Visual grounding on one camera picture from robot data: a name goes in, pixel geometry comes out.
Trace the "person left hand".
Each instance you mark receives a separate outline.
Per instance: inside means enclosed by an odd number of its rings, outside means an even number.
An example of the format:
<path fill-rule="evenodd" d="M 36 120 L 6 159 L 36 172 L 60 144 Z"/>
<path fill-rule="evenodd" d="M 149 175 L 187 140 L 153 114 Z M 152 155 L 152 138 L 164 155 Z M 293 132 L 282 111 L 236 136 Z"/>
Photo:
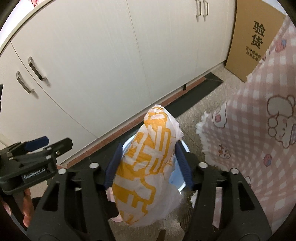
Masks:
<path fill-rule="evenodd" d="M 26 189 L 23 191 L 23 200 L 20 207 L 20 211 L 23 214 L 23 224 L 26 228 L 30 226 L 30 222 L 34 216 L 34 205 L 31 199 L 31 191 L 30 189 Z"/>

